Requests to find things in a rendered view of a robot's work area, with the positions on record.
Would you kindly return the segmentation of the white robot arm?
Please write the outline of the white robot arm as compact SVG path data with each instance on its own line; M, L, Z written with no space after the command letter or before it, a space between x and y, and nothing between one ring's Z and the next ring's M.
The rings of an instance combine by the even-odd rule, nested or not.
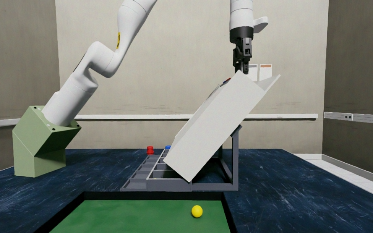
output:
M98 82L89 68L111 78L121 65L132 41L140 31L157 0L124 0L118 10L118 44L115 52L96 41L65 82L41 111L45 118L58 126L68 126L90 97ZM229 31L240 26L251 26L254 34L268 25L266 16L254 20L253 0L230 0Z

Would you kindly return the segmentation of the red plug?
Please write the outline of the red plug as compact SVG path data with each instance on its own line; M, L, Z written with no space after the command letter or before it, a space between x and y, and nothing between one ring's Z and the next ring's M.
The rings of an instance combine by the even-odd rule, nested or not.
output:
M154 151L153 151L153 146L147 146L147 155L153 155L154 154Z

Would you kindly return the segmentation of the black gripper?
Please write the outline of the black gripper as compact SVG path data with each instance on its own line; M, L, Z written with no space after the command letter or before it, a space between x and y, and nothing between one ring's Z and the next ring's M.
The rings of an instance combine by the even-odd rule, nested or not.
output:
M249 61L252 58L251 41L253 38L254 28L251 26L240 26L229 31L229 41L236 44L236 48L233 49L235 73L240 70L245 75L249 74Z

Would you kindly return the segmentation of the yellow ball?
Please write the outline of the yellow ball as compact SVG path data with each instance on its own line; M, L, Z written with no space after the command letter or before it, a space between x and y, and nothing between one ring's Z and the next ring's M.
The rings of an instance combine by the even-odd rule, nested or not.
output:
M202 208L201 208L199 205L195 205L195 206L192 208L191 212L192 212L192 215L193 215L194 217L199 218L199 217L201 217L201 215L202 215L202 213L203 213L203 210L202 210Z

